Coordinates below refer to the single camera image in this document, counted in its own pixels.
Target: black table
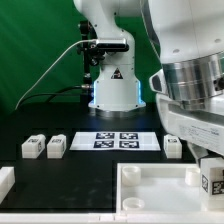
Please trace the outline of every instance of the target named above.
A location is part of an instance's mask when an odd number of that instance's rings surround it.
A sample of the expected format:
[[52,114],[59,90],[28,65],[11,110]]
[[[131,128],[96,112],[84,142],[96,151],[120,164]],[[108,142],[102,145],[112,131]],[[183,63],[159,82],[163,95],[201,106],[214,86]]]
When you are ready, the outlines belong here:
[[[116,211],[117,163],[194,163],[183,142],[183,158],[167,160],[160,151],[70,151],[77,131],[155,132],[162,149],[165,134],[155,107],[131,118],[95,117],[79,103],[26,104],[0,126],[0,167],[14,166],[16,184],[0,205],[0,212],[93,213]],[[22,159],[21,144],[31,135],[67,136],[61,160]]]

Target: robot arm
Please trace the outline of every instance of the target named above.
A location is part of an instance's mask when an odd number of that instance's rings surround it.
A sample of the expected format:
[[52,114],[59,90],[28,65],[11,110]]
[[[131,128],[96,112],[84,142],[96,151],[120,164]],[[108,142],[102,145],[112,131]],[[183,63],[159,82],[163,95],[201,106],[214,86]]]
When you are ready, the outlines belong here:
[[105,51],[100,75],[94,83],[90,110],[102,116],[116,117],[129,116],[144,108],[140,82],[134,74],[134,38],[115,23],[116,15],[140,15],[140,1],[74,0],[74,3],[96,31],[98,40],[92,47]]
[[144,1],[161,46],[150,79],[166,131],[224,155],[224,2]]

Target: white cube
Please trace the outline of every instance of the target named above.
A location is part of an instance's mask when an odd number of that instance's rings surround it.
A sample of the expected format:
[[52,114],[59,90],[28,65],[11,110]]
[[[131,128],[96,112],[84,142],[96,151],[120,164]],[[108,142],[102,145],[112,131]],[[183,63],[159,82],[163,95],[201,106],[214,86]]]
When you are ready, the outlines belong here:
[[182,158],[182,144],[177,136],[164,136],[163,148],[168,159]]
[[205,158],[201,160],[202,207],[205,210],[224,209],[224,160]]
[[32,135],[22,144],[22,157],[36,159],[45,149],[45,136]]
[[53,136],[50,142],[47,144],[47,158],[49,159],[61,159],[66,150],[66,136],[58,135]]
[[14,167],[2,167],[0,170],[0,204],[15,183]]

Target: green backdrop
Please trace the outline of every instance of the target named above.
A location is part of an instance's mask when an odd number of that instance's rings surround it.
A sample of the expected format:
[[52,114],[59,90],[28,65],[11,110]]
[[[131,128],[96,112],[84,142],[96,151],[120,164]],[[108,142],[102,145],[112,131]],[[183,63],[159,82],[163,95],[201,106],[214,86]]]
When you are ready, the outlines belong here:
[[[0,0],[0,119],[14,110],[19,98],[67,47],[81,39],[77,24],[83,19],[73,0]],[[160,65],[143,21],[141,18],[118,18],[117,24],[136,39],[135,73],[142,82],[143,99],[153,101],[148,78]],[[97,69],[92,74],[96,78]],[[82,57],[73,50],[31,94],[79,85],[82,75]]]

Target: white cable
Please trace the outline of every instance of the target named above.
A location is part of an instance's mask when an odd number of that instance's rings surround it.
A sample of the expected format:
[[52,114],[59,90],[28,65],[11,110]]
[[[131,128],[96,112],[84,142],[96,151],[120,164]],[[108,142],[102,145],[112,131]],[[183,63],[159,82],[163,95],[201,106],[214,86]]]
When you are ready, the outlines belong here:
[[86,43],[86,42],[94,42],[96,41],[95,39],[92,40],[82,40],[82,41],[78,41],[75,44],[72,44],[67,50],[64,51],[64,53],[51,65],[51,67],[36,81],[36,83],[34,83],[34,85],[27,90],[24,95],[20,98],[20,100],[18,101],[18,103],[16,104],[16,108],[15,110],[18,109],[18,106],[20,104],[20,102],[25,98],[25,96],[30,93],[38,84],[39,82],[51,71],[51,69],[68,53],[68,51],[70,51],[73,47],[75,47],[78,44],[81,43]]

